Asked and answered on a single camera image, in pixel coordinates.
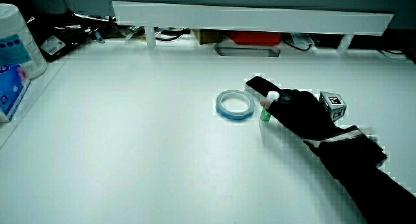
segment cable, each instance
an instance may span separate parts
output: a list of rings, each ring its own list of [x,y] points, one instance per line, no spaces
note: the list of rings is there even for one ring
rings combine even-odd
[[[182,37],[184,34],[187,33],[187,31],[189,31],[189,33],[190,33],[190,30],[186,30],[186,29],[179,29],[179,30],[166,30],[166,29],[163,29],[162,31],[156,32],[155,33],[155,36],[156,36],[156,40],[158,40],[158,41],[161,41],[161,42],[172,42],[172,41],[177,40],[180,37]],[[160,34],[166,35],[166,36],[173,36],[173,37],[171,37],[171,38],[160,38],[160,37],[158,37],[158,35],[160,35]]]
[[[388,50],[386,50],[386,49],[382,49],[382,51],[384,51],[384,52],[386,52],[386,53],[391,53],[392,55],[403,55],[403,54],[404,54],[403,52],[399,52],[399,53],[397,53],[397,52],[388,51]]]
[[[283,42],[285,42],[285,44],[286,45],[288,45],[288,46],[290,46],[290,47],[292,47],[292,48],[295,48],[295,49],[297,49],[297,50],[300,50],[300,51],[308,51],[310,48],[311,48],[311,44],[309,44],[309,46],[307,47],[307,49],[301,49],[301,48],[299,48],[299,47],[296,47],[296,46],[294,46],[294,45],[292,45],[292,44],[290,44],[290,43],[288,43],[288,42],[286,42],[285,40],[283,40]]]

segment blue label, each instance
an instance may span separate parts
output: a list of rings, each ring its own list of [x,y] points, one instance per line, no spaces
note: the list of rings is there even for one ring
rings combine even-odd
[[[30,60],[32,58],[17,34],[0,38],[0,65],[24,64]]]
[[[19,64],[0,66],[0,110],[6,115],[18,99],[25,79]]]

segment white strip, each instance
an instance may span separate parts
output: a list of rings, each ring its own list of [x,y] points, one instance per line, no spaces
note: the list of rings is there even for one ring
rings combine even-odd
[[[358,130],[354,130],[354,131],[350,131],[344,134],[341,134],[339,136],[334,136],[333,138],[329,138],[326,140],[308,140],[308,139],[304,139],[304,141],[307,141],[308,143],[311,143],[313,145],[313,147],[317,148],[320,143],[322,142],[335,142],[338,140],[345,140],[345,139],[351,139],[354,138],[356,136],[359,135],[364,135],[363,132],[361,132],[359,129]]]
[[[382,35],[393,14],[113,1],[117,23],[147,27]]]

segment cardboard box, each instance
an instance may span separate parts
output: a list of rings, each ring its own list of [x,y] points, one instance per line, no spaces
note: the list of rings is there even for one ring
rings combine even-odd
[[[222,31],[209,30],[209,29],[193,29],[196,39],[198,39],[200,45],[209,43],[222,42],[224,34]]]
[[[12,120],[30,83],[19,64],[0,66],[0,123]]]

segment tissue box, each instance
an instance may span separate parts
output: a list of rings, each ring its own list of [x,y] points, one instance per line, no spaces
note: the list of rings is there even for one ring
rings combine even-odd
[[[0,123],[12,120],[30,83],[19,64],[0,66]]]
[[[325,107],[332,121],[337,121],[344,116],[346,103],[340,95],[330,92],[321,92],[319,102]]]

